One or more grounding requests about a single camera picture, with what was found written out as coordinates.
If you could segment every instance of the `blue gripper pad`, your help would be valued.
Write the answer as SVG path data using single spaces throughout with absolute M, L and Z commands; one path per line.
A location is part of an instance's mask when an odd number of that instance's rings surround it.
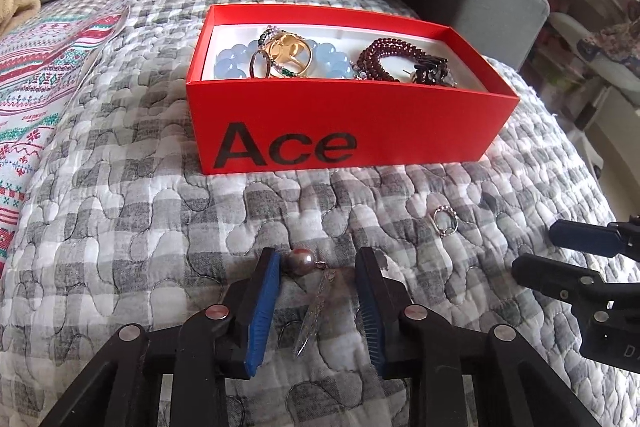
M 249 377 L 254 377 L 258 366 L 264 359 L 267 348 L 271 319 L 276 306 L 276 298 L 280 291 L 280 256 L 271 252 L 269 263 L 264 272 L 262 286 L 258 293 L 254 315 L 249 323 L 248 342 L 244 357 L 244 368 Z
M 367 337 L 367 347 L 369 347 L 369 358 L 379 374 L 382 373 L 385 365 L 385 330 L 383 327 L 382 316 L 376 302 L 374 289 L 372 287 L 371 277 L 380 278 L 382 274 L 378 268 L 377 261 L 370 249 L 362 248 L 356 255 L 355 263 L 355 279 L 358 299 L 360 300 L 360 315 L 362 316 L 362 324 L 364 325 L 365 335 Z M 370 255 L 375 265 L 376 273 L 369 273 L 365 256 Z

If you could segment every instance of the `metal screw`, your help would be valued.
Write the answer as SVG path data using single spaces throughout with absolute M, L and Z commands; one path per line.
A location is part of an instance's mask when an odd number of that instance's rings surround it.
M 593 318 L 596 322 L 607 322 L 609 320 L 609 314 L 607 312 L 598 311 L 593 314 Z
M 404 316 L 412 321 L 421 321 L 427 318 L 427 308 L 420 304 L 410 304 L 404 309 Z
M 516 330 L 514 330 L 511 326 L 501 324 L 500 326 L 495 327 L 494 335 L 504 342 L 511 342 L 516 338 Z
M 227 308 L 224 304 L 214 304 L 213 306 L 209 306 L 204 314 L 207 315 L 207 318 L 211 319 L 212 321 L 220 321 L 228 317 L 229 308 Z
M 119 332 L 118 336 L 121 341 L 130 342 L 134 341 L 136 338 L 140 336 L 140 328 L 130 324 L 129 326 L 124 326 Z

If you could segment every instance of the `gray checkered quilt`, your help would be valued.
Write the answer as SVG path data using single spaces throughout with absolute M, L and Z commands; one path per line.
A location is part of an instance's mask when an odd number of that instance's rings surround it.
M 314 281 L 283 279 L 262 367 L 250 381 L 227 381 L 230 425 L 406 425 L 405 383 L 379 380 L 354 320 L 363 246 L 383 251 L 412 298 L 453 324 L 516 327 L 603 426 L 637 424 L 638 375 L 583 359 L 568 306 L 510 276 L 513 259 L 533 251 L 610 282 L 640 279 L 629 260 L 549 244 L 558 217 L 613 217 L 513 70 L 492 61 L 522 101 L 479 162 L 203 176 L 184 77 L 207 7 L 299 1 L 99 2 L 125 2 L 128 20 L 70 102 L 22 210 L 1 286 L 0 425 L 36 425 L 119 326 L 178 325 L 219 302 L 263 247 L 311 248 L 337 277 L 297 361 L 292 344 Z M 397 0 L 322 3 L 411 15 Z M 460 216 L 459 232 L 444 239 L 430 217 L 440 204 Z M 169 396 L 167 378 L 160 425 Z

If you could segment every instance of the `red box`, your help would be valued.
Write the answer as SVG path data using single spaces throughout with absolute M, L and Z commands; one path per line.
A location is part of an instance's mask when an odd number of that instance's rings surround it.
M 370 32 L 370 41 L 389 34 L 441 41 L 481 90 L 372 80 L 203 78 L 214 30 L 227 25 L 357 28 Z M 363 10 L 278 4 L 212 6 L 186 88 L 204 174 L 475 161 L 519 101 L 452 28 Z

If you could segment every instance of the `gray sofa arm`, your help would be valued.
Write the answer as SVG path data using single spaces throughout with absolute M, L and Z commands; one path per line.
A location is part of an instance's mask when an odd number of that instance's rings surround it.
M 549 15 L 547 0 L 403 0 L 421 19 L 452 26 L 481 54 L 519 70 Z

